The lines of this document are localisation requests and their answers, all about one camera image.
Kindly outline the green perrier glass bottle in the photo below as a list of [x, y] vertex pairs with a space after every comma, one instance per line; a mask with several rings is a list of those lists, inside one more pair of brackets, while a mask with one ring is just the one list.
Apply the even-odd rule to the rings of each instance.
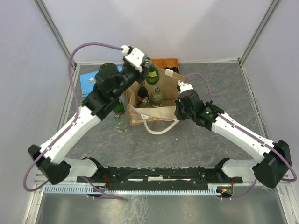
[[156, 83], [159, 81], [160, 78], [158, 68], [149, 57], [145, 59], [144, 63], [145, 63], [146, 82], [149, 85], [156, 85]]

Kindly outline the burlap canvas tote bag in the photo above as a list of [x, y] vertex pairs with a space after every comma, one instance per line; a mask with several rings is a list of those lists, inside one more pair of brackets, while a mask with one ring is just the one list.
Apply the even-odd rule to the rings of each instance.
[[[138, 101], [140, 85], [138, 82], [134, 82], [131, 87], [125, 91], [128, 100], [126, 111], [130, 124], [132, 126], [144, 125], [149, 133], [156, 135], [169, 131], [178, 123], [176, 116], [174, 115], [176, 109], [175, 100], [179, 95], [179, 91], [177, 90], [178, 81], [183, 78], [182, 75], [171, 69], [159, 69], [158, 71], [160, 78], [156, 85], [145, 83], [145, 88], [149, 93], [149, 102], [146, 106], [140, 107], [140, 102]], [[154, 107], [152, 103], [156, 88], [160, 88], [163, 96], [162, 102], [158, 107]], [[153, 131], [149, 129], [149, 123], [162, 121], [171, 121], [172, 124], [162, 131]]]

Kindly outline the green glass beverage bottle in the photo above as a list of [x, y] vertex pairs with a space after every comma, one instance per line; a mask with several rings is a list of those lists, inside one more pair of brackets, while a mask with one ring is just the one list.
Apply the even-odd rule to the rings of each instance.
[[117, 115], [123, 115], [125, 113], [125, 107], [122, 100], [119, 98], [116, 107], [113, 109], [113, 112]]

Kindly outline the clear soda water bottle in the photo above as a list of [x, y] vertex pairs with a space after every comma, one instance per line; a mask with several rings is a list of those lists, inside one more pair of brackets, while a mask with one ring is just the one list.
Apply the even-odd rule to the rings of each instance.
[[128, 129], [126, 120], [119, 114], [114, 116], [114, 127], [118, 133], [122, 134], [124, 134]]

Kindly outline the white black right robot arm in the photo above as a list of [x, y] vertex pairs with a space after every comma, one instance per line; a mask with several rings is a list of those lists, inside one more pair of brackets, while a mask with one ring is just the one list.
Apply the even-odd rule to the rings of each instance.
[[291, 170], [289, 145], [279, 140], [264, 138], [233, 120], [212, 101], [204, 103], [193, 89], [181, 90], [176, 99], [175, 116], [178, 120], [190, 119], [196, 125], [220, 134], [247, 152], [252, 160], [228, 159], [214, 171], [215, 179], [226, 182], [231, 177], [254, 177], [264, 186], [275, 188]]

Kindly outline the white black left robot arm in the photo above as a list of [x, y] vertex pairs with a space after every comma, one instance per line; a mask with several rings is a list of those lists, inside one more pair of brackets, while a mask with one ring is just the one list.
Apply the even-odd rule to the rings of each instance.
[[136, 81], [143, 82], [149, 71], [148, 63], [136, 69], [125, 62], [122, 71], [118, 71], [113, 63], [101, 65], [94, 77], [93, 90], [82, 101], [74, 117], [47, 142], [29, 147], [30, 156], [51, 184], [56, 185], [67, 177], [85, 176], [93, 182], [103, 178], [102, 166], [94, 158], [79, 160], [66, 155], [116, 107], [124, 91]]

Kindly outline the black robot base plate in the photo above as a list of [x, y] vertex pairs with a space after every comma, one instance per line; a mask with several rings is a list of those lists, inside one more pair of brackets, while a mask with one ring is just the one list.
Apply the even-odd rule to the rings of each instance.
[[101, 168], [93, 177], [93, 184], [104, 184], [108, 190], [158, 191], [207, 190], [208, 184], [243, 183], [241, 177], [228, 177], [220, 168]]

